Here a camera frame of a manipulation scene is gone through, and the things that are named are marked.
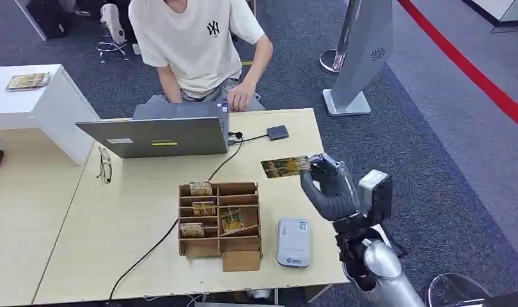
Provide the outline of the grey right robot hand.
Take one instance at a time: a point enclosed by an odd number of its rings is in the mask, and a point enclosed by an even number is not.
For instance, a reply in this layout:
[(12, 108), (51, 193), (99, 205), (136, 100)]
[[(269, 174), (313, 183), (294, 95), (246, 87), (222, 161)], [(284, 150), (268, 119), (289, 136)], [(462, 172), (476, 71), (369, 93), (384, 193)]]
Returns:
[(301, 189), (327, 221), (338, 221), (359, 212), (360, 200), (352, 176), (343, 161), (326, 153), (308, 158), (310, 167), (301, 170)]

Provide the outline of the person's left hand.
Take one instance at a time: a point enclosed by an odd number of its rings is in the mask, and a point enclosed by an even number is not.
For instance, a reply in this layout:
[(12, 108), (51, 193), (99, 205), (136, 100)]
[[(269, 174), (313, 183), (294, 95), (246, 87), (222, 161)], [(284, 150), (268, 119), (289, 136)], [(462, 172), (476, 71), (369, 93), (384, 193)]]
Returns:
[(243, 112), (254, 98), (256, 83), (243, 81), (228, 92), (227, 102), (231, 111)]

